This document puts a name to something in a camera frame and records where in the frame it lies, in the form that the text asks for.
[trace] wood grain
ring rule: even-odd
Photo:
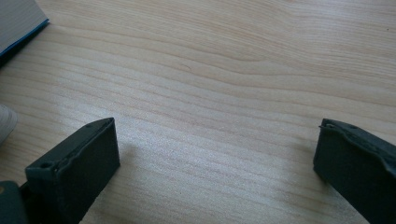
[[[312,170],[323,118],[396,144],[396,2],[38,0],[0,70],[0,179],[116,119],[121,168],[82,223],[365,223]]]

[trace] black plastic piece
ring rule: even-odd
[[[113,118],[85,125],[25,170],[0,182],[0,224],[79,223],[120,167]]]
[[[29,165],[30,191],[43,195],[49,223],[79,223],[120,167],[114,119],[90,123]]]
[[[0,223],[29,223],[18,185],[12,181],[0,182]]]
[[[314,170],[370,223],[396,223],[396,146],[336,120],[320,128]]]

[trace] light wood surface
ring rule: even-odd
[[[365,223],[312,170],[323,118],[396,144],[394,0],[38,0],[0,70],[0,179],[114,117],[121,168],[82,223]]]

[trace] white object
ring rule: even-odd
[[[17,120],[17,114],[13,110],[5,105],[0,105],[0,145],[14,130]]]

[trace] wooden table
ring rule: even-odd
[[[312,170],[323,118],[396,144],[394,0],[38,0],[0,70],[0,179],[114,117],[121,168],[82,223],[364,223]]]

